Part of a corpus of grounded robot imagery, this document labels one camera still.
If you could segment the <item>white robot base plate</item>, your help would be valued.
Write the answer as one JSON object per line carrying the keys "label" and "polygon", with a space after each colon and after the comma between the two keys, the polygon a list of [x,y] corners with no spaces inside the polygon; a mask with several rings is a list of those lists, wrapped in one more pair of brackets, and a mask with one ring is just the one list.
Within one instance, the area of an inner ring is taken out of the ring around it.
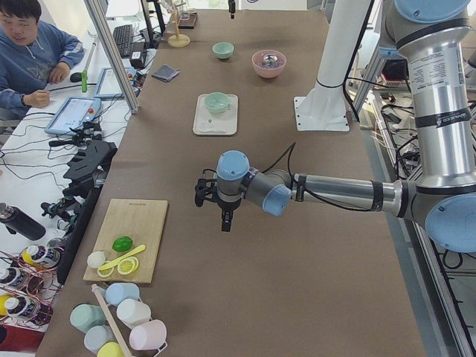
{"label": "white robot base plate", "polygon": [[294,97],[293,104],[298,131],[348,132],[350,130],[342,96],[337,99]]}

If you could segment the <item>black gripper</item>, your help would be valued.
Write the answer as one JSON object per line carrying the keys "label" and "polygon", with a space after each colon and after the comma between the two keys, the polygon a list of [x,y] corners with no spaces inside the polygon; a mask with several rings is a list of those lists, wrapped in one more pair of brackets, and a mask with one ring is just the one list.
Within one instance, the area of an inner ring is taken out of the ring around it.
{"label": "black gripper", "polygon": [[232,212],[241,205],[241,197],[235,199],[232,202],[227,202],[220,198],[218,194],[216,178],[199,178],[194,190],[194,202],[196,207],[202,207],[205,201],[217,204],[222,209],[221,231],[230,232],[232,224]]}

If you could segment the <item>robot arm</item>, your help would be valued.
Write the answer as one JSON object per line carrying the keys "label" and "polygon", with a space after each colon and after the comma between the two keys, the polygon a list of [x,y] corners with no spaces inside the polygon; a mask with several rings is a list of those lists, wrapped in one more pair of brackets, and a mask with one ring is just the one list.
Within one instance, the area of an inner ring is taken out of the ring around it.
{"label": "robot arm", "polygon": [[424,227],[442,247],[475,251],[475,154],[460,43],[469,32],[466,1],[386,1],[382,38],[405,58],[422,175],[393,183],[253,168],[244,153],[219,157],[213,178],[200,178],[195,203],[216,203],[222,230],[249,200],[280,215],[291,200],[354,211],[386,211]]}

